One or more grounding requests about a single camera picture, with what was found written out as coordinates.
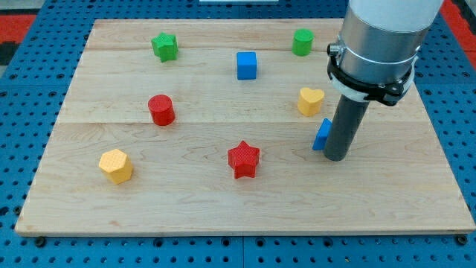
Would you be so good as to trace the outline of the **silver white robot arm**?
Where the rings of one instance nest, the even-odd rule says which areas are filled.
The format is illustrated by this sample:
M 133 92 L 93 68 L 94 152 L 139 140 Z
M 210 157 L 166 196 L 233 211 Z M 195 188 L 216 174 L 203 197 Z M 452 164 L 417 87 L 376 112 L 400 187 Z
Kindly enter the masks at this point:
M 415 75 L 417 53 L 443 0 L 350 0 L 327 47 L 332 85 L 355 102 L 398 103 Z

